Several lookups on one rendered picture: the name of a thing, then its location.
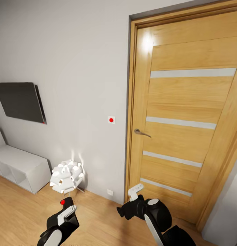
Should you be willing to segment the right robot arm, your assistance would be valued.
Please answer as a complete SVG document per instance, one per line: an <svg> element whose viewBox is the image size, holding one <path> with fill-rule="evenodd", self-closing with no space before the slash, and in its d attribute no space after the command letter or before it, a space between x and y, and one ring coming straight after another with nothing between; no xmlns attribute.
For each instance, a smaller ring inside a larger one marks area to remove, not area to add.
<svg viewBox="0 0 237 246"><path fill-rule="evenodd" d="M172 226L172 215L164 203L159 199L145 201L141 194L137 196L136 193L143 188L144 185L140 183L128 189L130 200L122 207L117 207L120 216L125 216L126 220L134 216L145 220L158 246L196 246L185 230L177 225L169 229Z"/></svg>

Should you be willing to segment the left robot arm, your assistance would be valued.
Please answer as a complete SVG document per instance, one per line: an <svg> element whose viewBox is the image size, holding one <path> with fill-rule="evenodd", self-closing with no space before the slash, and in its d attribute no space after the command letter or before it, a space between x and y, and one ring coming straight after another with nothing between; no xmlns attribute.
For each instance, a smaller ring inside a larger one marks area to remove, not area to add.
<svg viewBox="0 0 237 246"><path fill-rule="evenodd" d="M73 205L58 215L58 224L40 235L37 246L60 246L79 227L76 215L69 221L66 219L76 210L76 205Z"/></svg>

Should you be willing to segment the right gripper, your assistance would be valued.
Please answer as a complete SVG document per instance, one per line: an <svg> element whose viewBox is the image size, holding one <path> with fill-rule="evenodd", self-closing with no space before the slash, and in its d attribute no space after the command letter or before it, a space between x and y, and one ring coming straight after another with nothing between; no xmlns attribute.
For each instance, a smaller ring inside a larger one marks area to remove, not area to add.
<svg viewBox="0 0 237 246"><path fill-rule="evenodd" d="M137 207L140 201L144 201L143 195L138 195L138 198L134 201L128 201L124 203L122 207L117 207L117 211L121 217L125 216L126 220L130 220L134 216L140 218L137 212Z"/></svg>

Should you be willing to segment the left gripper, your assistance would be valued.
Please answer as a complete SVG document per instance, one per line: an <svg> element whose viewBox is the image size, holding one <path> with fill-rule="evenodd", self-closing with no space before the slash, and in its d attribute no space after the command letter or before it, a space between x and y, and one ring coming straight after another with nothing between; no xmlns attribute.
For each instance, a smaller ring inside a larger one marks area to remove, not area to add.
<svg viewBox="0 0 237 246"><path fill-rule="evenodd" d="M71 235L71 233L74 232L79 227L79 222L77 220L76 215L69 221L63 223L61 226L65 226L67 229L67 236L66 236L67 239Z"/></svg>

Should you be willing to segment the digital camera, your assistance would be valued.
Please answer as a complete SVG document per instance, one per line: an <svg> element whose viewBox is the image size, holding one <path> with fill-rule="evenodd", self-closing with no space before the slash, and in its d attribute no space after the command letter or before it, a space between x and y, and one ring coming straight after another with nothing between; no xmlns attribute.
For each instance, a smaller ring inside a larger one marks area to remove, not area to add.
<svg viewBox="0 0 237 246"><path fill-rule="evenodd" d="M61 200L60 204L63 205L63 209L61 211L59 211L58 213L52 215L50 218L48 218L47 223L46 223L47 229L49 229L52 226L57 225L58 224L58 215L60 215L62 212L64 212L70 206L74 205L71 197L67 197L67 198ZM72 219L74 216L75 216L75 212L66 218L67 221Z"/></svg>

